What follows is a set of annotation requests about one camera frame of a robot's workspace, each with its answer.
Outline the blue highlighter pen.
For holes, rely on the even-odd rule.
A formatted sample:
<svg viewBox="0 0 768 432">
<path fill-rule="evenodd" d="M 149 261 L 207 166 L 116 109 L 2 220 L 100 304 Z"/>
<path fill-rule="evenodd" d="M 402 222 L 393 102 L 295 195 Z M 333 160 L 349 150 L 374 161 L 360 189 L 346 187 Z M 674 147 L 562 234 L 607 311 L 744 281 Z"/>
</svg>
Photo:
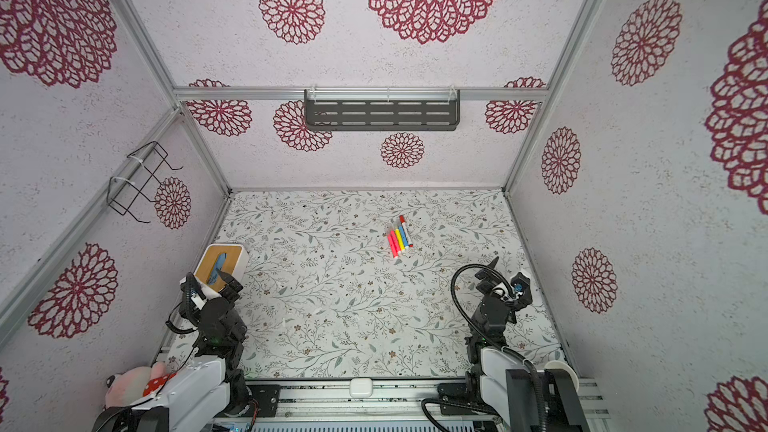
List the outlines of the blue highlighter pen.
<svg viewBox="0 0 768 432">
<path fill-rule="evenodd" d="M 400 222 L 398 224 L 396 235 L 398 236 L 398 243 L 400 244 L 400 249 L 402 251 L 407 250 L 410 247 L 410 242 L 408 239 L 407 232 L 405 230 L 405 224 L 403 222 Z"/>
</svg>

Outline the red-pink highlighter pen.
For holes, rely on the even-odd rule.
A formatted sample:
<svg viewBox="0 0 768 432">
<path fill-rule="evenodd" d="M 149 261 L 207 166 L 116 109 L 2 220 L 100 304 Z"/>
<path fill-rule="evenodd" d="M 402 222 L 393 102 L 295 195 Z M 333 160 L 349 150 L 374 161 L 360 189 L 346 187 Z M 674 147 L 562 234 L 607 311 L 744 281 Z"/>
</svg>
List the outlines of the red-pink highlighter pen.
<svg viewBox="0 0 768 432">
<path fill-rule="evenodd" d="M 398 257 L 399 254 L 400 254 L 400 250 L 399 250 L 399 247 L 398 247 L 397 238 L 395 236 L 395 232 L 394 231 L 395 230 L 392 230 L 389 233 L 388 240 L 390 242 L 390 246 L 391 246 L 391 249 L 392 249 L 393 256 L 394 257 Z"/>
</svg>

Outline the white red-tipped marker pen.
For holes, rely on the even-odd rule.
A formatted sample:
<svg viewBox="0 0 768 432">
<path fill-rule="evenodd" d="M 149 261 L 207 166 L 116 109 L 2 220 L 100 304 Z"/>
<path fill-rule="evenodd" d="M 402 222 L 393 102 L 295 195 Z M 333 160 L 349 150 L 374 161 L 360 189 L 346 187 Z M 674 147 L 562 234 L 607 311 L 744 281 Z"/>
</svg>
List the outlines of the white red-tipped marker pen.
<svg viewBox="0 0 768 432">
<path fill-rule="evenodd" d="M 401 233 L 402 233 L 405 245 L 406 245 L 406 247 L 412 247 L 413 246 L 413 242 L 412 242 L 412 240 L 410 238 L 410 234 L 408 232 L 408 228 L 407 228 L 407 223 L 406 223 L 405 217 L 403 215 L 400 215 L 399 216 L 399 221 L 400 221 Z"/>
</svg>

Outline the yellow highlighter pen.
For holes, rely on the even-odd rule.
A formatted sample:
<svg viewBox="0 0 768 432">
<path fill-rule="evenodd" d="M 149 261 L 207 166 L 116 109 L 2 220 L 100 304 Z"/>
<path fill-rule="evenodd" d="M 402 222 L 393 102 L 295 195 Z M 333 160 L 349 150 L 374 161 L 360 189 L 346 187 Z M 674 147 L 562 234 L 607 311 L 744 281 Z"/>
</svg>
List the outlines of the yellow highlighter pen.
<svg viewBox="0 0 768 432">
<path fill-rule="evenodd" d="M 405 245 L 402 233 L 401 233 L 399 228 L 395 228 L 394 232 L 395 232 L 395 236 L 397 238 L 397 243 L 398 243 L 399 250 L 402 252 L 402 251 L 404 251 L 406 249 L 406 245 Z"/>
</svg>

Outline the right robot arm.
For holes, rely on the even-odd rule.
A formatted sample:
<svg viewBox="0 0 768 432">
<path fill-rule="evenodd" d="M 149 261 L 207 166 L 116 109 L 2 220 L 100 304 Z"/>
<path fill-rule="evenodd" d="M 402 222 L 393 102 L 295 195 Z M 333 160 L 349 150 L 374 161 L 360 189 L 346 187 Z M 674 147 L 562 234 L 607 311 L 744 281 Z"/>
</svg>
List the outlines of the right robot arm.
<svg viewBox="0 0 768 432">
<path fill-rule="evenodd" d="M 507 344 L 507 327 L 517 323 L 517 313 L 533 297 L 527 276 L 506 278 L 497 263 L 470 264 L 456 273 L 473 270 L 481 294 L 473 313 L 461 313 L 471 331 L 466 338 L 470 399 L 493 409 L 510 431 L 587 431 L 575 371 L 562 361 L 539 369 Z"/>
</svg>

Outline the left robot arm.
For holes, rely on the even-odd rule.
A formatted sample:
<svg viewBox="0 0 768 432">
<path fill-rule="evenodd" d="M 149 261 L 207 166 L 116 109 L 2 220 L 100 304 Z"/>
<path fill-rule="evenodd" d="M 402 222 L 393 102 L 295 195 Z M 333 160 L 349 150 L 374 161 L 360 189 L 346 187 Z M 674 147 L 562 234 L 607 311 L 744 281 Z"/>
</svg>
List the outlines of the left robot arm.
<svg viewBox="0 0 768 432">
<path fill-rule="evenodd" d="M 239 361 L 247 327 L 234 305 L 243 286 L 227 272 L 213 290 L 188 273 L 181 283 L 180 315 L 191 326 L 179 335 L 196 333 L 189 356 L 168 371 L 162 361 L 112 375 L 107 380 L 105 407 L 94 431 L 200 431 L 215 416 L 236 416 L 251 401 Z"/>
</svg>

